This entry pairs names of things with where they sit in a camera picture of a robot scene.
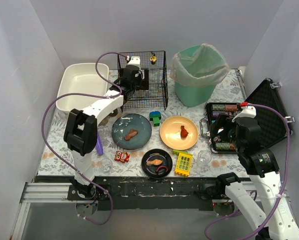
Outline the brown sauce jar white lid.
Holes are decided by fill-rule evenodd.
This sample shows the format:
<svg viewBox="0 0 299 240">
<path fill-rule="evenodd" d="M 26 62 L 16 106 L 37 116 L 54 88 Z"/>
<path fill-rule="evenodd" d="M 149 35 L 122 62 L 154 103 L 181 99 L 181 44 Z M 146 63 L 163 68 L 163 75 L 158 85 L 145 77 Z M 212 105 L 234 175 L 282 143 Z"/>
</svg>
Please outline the brown sauce jar white lid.
<svg viewBox="0 0 299 240">
<path fill-rule="evenodd" d="M 112 111 L 108 116 L 109 117 L 115 117 L 115 116 L 117 116 L 118 115 L 118 113 L 119 113 L 119 111 L 118 111 L 118 109 L 115 109 L 114 111 Z"/>
</svg>

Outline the clear glass bottle gold cap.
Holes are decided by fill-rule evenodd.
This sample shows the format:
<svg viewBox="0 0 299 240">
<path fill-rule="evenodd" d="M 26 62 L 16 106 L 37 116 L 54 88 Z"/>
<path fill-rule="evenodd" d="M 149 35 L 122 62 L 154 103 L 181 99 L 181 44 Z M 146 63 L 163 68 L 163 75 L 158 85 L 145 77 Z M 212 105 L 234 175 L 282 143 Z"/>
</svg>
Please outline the clear glass bottle gold cap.
<svg viewBox="0 0 299 240">
<path fill-rule="evenodd" d="M 151 56 L 150 56 L 149 60 L 150 60 L 151 65 L 155 66 L 158 61 L 157 54 L 155 52 L 151 52 Z"/>
</svg>

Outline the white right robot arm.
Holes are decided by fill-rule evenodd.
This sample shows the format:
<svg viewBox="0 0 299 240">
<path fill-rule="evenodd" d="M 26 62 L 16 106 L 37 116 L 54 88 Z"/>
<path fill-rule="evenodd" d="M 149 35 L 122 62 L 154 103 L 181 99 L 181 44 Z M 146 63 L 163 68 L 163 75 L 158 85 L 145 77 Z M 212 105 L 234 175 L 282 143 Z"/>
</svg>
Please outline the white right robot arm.
<svg viewBox="0 0 299 240">
<path fill-rule="evenodd" d="M 260 143 L 261 127 L 253 116 L 239 114 L 228 131 L 238 160 L 255 186 L 262 207 L 244 190 L 243 183 L 233 173 L 217 177 L 218 188 L 239 208 L 257 240 L 299 240 L 299 227 L 294 220 L 283 189 L 275 155 Z"/>
</svg>

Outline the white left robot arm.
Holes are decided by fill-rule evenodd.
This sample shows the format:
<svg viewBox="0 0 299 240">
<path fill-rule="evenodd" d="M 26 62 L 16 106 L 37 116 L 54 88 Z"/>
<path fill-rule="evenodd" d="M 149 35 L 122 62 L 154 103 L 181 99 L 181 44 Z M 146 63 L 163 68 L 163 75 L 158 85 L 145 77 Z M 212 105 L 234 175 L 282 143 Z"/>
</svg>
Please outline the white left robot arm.
<svg viewBox="0 0 299 240">
<path fill-rule="evenodd" d="M 69 112 L 63 139 L 73 157 L 76 173 L 72 184 L 80 197 L 91 199 L 95 194 L 91 152 L 98 141 L 98 123 L 130 100 L 141 80 L 140 64 L 130 62 L 124 68 L 122 77 L 115 82 L 117 86 L 113 85 L 90 106 L 82 110 L 74 108 Z"/>
</svg>

